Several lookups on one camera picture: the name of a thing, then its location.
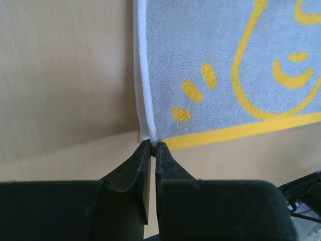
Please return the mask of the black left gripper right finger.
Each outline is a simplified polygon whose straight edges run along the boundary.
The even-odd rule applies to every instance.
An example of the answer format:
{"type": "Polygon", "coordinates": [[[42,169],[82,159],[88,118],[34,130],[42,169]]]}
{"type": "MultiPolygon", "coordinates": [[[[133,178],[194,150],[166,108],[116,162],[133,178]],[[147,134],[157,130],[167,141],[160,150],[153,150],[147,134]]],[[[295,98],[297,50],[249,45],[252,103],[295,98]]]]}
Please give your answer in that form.
{"type": "Polygon", "coordinates": [[[157,144],[156,149],[156,183],[175,182],[193,183],[198,182],[185,168],[183,168],[172,156],[168,146],[164,142],[157,144]]]}

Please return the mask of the yellow white towel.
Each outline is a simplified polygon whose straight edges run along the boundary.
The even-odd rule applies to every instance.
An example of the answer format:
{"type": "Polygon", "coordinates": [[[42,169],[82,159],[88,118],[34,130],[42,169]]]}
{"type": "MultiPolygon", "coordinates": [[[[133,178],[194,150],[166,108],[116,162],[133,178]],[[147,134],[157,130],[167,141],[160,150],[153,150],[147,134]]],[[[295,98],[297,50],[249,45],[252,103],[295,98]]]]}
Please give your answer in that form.
{"type": "Polygon", "coordinates": [[[140,139],[187,148],[320,122],[320,1],[134,1],[140,139]]]}

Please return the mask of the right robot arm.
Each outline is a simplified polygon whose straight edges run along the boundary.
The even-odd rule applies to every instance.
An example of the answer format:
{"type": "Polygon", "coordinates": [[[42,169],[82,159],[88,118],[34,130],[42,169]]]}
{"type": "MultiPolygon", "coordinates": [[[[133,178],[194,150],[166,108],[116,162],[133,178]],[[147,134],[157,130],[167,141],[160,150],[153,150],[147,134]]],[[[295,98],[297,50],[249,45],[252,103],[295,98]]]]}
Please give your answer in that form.
{"type": "Polygon", "coordinates": [[[156,213],[161,240],[297,240],[297,203],[320,214],[320,172],[280,187],[262,180],[200,180],[157,144],[156,213]]]}

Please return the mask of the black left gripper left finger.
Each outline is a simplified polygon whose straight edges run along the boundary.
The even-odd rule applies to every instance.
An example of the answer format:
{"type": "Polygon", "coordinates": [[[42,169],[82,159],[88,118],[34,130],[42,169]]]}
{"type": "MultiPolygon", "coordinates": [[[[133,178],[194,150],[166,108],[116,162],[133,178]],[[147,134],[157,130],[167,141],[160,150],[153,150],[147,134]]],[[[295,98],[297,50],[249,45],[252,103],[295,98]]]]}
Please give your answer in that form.
{"type": "Polygon", "coordinates": [[[150,140],[142,141],[125,162],[102,178],[108,196],[115,198],[117,204],[128,202],[134,205],[145,225],[149,213],[150,158],[150,140]]]}

